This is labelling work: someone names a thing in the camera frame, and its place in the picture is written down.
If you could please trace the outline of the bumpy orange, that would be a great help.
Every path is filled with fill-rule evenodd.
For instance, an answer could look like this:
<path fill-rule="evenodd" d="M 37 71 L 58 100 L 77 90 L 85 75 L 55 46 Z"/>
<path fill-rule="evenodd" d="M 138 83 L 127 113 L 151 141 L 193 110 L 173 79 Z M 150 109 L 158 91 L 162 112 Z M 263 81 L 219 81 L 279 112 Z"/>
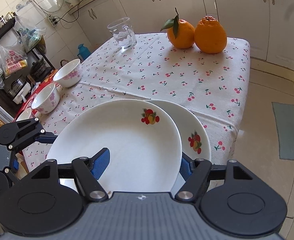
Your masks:
<path fill-rule="evenodd" d="M 204 16 L 197 24 L 194 41 L 203 53 L 217 54 L 227 46 L 227 34 L 218 20 Z"/>

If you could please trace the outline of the white floral bowl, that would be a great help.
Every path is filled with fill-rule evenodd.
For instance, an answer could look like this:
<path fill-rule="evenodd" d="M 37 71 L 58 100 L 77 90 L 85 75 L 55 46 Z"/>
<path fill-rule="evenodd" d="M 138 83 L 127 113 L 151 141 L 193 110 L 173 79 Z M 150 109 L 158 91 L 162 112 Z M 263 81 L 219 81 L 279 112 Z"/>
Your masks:
<path fill-rule="evenodd" d="M 16 118 L 16 121 L 21 121 L 21 120 L 27 120 L 27 119 L 33 119 L 36 117 L 37 111 L 32 108 L 27 108 L 20 115 L 18 118 Z"/>
<path fill-rule="evenodd" d="M 82 67 L 80 59 L 74 59 L 65 64 L 54 75 L 53 81 L 57 82 L 63 88 L 69 88 L 76 85 L 82 78 Z"/>
<path fill-rule="evenodd" d="M 60 95 L 54 83 L 45 86 L 34 98 L 31 108 L 40 114 L 52 112 L 60 101 Z"/>

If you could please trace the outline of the red snack box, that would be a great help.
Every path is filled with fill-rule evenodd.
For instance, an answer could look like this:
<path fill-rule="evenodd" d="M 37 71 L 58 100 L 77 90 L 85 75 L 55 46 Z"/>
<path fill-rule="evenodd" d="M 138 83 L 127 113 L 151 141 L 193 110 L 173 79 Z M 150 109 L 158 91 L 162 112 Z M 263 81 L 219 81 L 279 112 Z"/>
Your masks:
<path fill-rule="evenodd" d="M 16 116 L 14 117 L 14 121 L 16 121 L 16 119 L 18 118 L 18 116 L 20 116 L 20 114 L 27 108 L 31 108 L 32 102 L 34 100 L 34 98 L 36 97 L 36 95 L 47 85 L 50 85 L 51 83 L 53 83 L 53 78 L 54 78 L 54 74 L 52 73 L 49 76 L 47 76 L 44 81 L 42 81 L 40 84 L 36 85 L 30 96 L 27 97 L 26 102 L 24 102 L 20 108 L 20 110 L 18 111 L 18 113 L 16 114 Z"/>

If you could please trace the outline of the teal thermos bottle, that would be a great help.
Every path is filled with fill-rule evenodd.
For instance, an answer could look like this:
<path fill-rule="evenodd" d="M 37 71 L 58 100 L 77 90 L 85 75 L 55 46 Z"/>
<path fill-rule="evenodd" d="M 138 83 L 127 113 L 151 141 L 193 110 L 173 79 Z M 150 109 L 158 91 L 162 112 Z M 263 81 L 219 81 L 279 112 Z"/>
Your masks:
<path fill-rule="evenodd" d="M 78 55 L 77 57 L 81 60 L 84 61 L 91 55 L 91 52 L 87 47 L 84 46 L 84 44 L 79 44 L 78 45 Z"/>

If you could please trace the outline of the orange with leaf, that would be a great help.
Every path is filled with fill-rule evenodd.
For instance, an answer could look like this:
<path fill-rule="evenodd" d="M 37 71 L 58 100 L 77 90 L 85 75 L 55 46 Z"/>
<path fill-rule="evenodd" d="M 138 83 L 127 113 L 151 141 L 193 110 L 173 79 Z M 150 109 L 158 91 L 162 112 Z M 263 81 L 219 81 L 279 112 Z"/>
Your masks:
<path fill-rule="evenodd" d="M 161 31 L 166 30 L 169 42 L 177 49 L 189 49 L 194 44 L 194 26 L 188 21 L 181 19 L 177 8 L 175 8 L 176 16 L 168 19 Z"/>

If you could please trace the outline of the white power strip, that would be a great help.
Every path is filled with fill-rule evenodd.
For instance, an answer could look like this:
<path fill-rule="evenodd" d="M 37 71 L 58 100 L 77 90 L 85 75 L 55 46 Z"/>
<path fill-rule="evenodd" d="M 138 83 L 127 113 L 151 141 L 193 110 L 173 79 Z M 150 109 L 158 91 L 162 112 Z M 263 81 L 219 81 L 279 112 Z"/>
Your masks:
<path fill-rule="evenodd" d="M 53 27 L 55 27 L 58 24 L 58 20 L 57 18 L 55 18 L 55 16 L 48 15 L 47 19 Z"/>

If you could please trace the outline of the white kitchen cabinets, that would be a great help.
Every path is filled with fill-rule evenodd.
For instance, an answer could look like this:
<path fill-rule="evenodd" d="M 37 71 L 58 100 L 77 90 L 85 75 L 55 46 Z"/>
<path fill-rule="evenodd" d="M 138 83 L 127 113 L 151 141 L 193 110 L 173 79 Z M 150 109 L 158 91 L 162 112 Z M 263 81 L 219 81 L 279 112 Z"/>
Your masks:
<path fill-rule="evenodd" d="M 137 34 L 157 33 L 179 16 L 197 25 L 213 16 L 228 37 L 251 45 L 251 56 L 294 71 L 294 0 L 84 0 L 74 12 L 94 45 L 110 37 L 108 24 L 131 19 Z"/>

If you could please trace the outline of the black storage shelf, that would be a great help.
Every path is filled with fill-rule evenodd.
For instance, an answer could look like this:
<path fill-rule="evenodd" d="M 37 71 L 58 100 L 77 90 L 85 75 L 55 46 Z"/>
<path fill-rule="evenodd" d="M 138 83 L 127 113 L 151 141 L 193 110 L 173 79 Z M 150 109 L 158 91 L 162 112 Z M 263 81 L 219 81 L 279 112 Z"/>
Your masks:
<path fill-rule="evenodd" d="M 1 115 L 15 117 L 36 83 L 54 71 L 46 57 L 45 33 L 26 18 L 0 18 Z"/>

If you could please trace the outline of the plastic bag with snacks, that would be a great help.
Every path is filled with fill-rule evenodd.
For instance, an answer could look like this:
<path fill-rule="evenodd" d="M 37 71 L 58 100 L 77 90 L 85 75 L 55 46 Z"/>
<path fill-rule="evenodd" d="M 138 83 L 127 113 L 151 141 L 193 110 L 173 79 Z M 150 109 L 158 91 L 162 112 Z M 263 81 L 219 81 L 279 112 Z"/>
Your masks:
<path fill-rule="evenodd" d="M 24 47 L 18 42 L 14 46 L 4 47 L 0 44 L 0 61 L 4 77 L 27 67 L 27 55 Z"/>

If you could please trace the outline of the white plate with stain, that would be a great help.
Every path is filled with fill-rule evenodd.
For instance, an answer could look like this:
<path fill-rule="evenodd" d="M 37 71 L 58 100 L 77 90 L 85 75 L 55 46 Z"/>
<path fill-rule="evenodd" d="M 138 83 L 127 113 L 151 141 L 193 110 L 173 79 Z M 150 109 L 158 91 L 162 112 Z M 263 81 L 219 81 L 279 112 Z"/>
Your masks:
<path fill-rule="evenodd" d="M 211 159 L 208 135 L 201 122 L 184 107 L 162 100 L 148 100 L 141 108 L 144 123 L 140 143 L 141 190 L 164 192 L 185 181 L 180 175 L 182 153 L 191 159 Z"/>

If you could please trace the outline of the cherry print tablecloth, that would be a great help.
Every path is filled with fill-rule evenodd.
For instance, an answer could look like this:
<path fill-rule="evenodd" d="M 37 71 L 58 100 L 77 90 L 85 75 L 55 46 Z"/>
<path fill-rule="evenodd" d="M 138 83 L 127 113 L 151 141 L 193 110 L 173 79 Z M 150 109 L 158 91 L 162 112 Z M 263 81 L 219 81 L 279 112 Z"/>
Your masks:
<path fill-rule="evenodd" d="M 242 120 L 250 80 L 251 46 L 229 38 L 218 54 L 196 46 L 181 50 L 166 34 L 140 34 L 134 48 L 121 50 L 114 38 L 83 63 L 81 81 L 59 88 L 61 100 L 42 126 L 60 133 L 79 114 L 114 99 L 167 100 L 190 110 L 209 137 L 212 162 L 224 164 L 232 156 Z"/>

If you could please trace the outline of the glass water mug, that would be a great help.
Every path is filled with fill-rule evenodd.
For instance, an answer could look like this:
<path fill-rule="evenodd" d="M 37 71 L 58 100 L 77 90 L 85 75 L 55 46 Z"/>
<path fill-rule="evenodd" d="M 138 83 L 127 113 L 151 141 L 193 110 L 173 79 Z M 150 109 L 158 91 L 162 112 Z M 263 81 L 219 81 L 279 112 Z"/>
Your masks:
<path fill-rule="evenodd" d="M 119 47 L 133 48 L 136 45 L 136 36 L 129 17 L 118 19 L 107 26 Z"/>

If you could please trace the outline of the blue floor mat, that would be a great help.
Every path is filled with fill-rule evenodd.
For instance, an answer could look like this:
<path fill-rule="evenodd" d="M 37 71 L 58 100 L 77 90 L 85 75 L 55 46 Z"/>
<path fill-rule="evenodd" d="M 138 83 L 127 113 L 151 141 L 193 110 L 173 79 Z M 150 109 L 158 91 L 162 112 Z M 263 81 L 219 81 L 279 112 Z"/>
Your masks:
<path fill-rule="evenodd" d="M 272 102 L 276 122 L 279 157 L 294 160 L 294 105 Z"/>

